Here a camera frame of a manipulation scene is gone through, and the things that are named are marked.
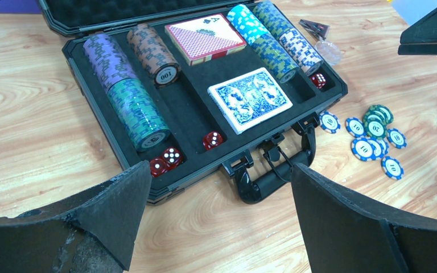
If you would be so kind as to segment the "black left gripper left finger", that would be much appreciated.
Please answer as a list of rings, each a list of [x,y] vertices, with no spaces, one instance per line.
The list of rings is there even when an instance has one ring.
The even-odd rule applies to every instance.
[[[0,272],[124,272],[151,187],[142,161],[85,191],[0,218]]]

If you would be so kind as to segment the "blue playing card deck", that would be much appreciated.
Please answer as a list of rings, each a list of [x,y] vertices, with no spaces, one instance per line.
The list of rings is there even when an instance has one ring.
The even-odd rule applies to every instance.
[[[237,135],[293,106],[264,67],[212,85],[207,92]]]

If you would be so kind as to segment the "red playing card deck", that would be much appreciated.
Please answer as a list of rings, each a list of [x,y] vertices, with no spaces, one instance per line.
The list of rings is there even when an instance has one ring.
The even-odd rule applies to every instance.
[[[190,66],[243,50],[246,41],[222,14],[169,24],[165,32]]]

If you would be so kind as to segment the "teal poker chip stack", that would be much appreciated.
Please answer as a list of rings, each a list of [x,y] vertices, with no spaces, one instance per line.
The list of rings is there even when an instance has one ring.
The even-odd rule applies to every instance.
[[[114,84],[108,98],[134,148],[146,151],[163,143],[169,126],[139,79],[127,78]]]

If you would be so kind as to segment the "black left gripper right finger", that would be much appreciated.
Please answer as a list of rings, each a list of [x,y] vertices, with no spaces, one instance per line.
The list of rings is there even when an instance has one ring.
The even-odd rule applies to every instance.
[[[301,163],[291,186],[313,272],[437,272],[437,219],[376,201]]]

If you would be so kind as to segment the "clear pink dealer button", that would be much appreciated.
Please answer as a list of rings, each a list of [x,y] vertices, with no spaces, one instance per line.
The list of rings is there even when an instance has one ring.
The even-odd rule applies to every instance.
[[[320,40],[315,44],[317,52],[331,66],[337,65],[343,59],[340,49],[332,42]]]

